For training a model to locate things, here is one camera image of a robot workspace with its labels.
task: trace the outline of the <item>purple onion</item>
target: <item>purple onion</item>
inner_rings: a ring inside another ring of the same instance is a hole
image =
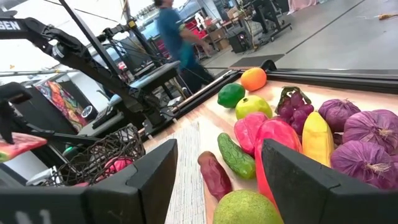
[[[344,126],[343,143],[348,141],[373,142],[388,154],[398,147],[398,118],[392,113],[363,111],[349,117]]]
[[[349,141],[330,157],[331,167],[380,189],[397,189],[398,170],[385,149],[372,142]]]
[[[343,143],[343,136],[338,133],[333,133],[333,142],[339,146]]]
[[[335,133],[343,132],[346,120],[361,110],[348,100],[334,99],[324,102],[318,112]]]

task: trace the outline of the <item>cable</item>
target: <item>cable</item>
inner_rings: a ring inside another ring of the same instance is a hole
[[[46,1],[46,2],[49,2],[49,3],[52,3],[52,4],[56,4],[56,5],[58,5],[58,6],[62,6],[62,7],[63,7],[62,4],[57,3],[57,2],[53,2],[53,1],[50,1],[50,0],[43,0],[43,1]],[[113,19],[110,19],[110,18],[107,18],[107,17],[103,17],[103,16],[99,16],[99,15],[93,14],[93,13],[91,13],[91,12],[83,11],[83,10],[80,10],[80,9],[75,9],[75,10],[76,10],[76,11],[79,11],[79,12],[82,12],[82,13],[85,13],[85,14],[89,14],[89,15],[91,15],[91,16],[96,16],[96,17],[99,17],[99,18],[102,18],[102,19],[107,19],[107,20],[109,20],[109,21],[119,23],[118,21],[115,21],[115,20],[113,20]]]

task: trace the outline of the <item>yellow banana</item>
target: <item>yellow banana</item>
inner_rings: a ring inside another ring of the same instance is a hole
[[[312,112],[305,120],[303,153],[307,157],[330,167],[330,154],[335,149],[329,125],[318,112]]]

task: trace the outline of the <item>grapes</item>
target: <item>grapes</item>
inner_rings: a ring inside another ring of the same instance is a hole
[[[311,104],[306,104],[299,91],[295,91],[291,97],[286,96],[282,104],[278,107],[278,116],[273,119],[279,119],[290,124],[298,136],[303,134],[305,120],[308,115],[314,111]]]
[[[312,105],[303,105],[298,108],[298,110],[304,111],[307,115],[310,115],[310,113],[313,112],[313,106]]]
[[[307,118],[307,114],[302,110],[295,110],[293,113],[293,119],[295,121],[306,120],[306,118]]]
[[[301,103],[303,102],[303,96],[299,91],[295,91],[290,97],[290,102],[294,108],[299,108]]]
[[[304,120],[294,121],[291,124],[291,127],[294,129],[294,131],[296,131],[296,133],[298,135],[302,135],[303,134],[303,129],[304,129],[304,123],[305,123],[305,119]]]
[[[279,110],[279,116],[282,118],[291,118],[293,116],[293,106],[286,105]]]

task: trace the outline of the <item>red pepper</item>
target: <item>red pepper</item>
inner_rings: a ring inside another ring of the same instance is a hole
[[[256,149],[255,149],[255,160],[256,160],[256,176],[257,176],[257,187],[259,193],[266,196],[276,208],[274,196],[271,188],[268,185],[264,166],[262,165],[262,143],[265,139],[273,139],[297,152],[303,153],[303,149],[300,144],[300,139],[292,127],[286,122],[278,119],[269,119],[265,121],[259,128],[256,136]]]
[[[260,126],[267,120],[263,112],[255,112],[239,119],[234,125],[234,132],[242,150],[254,157],[256,134]]]

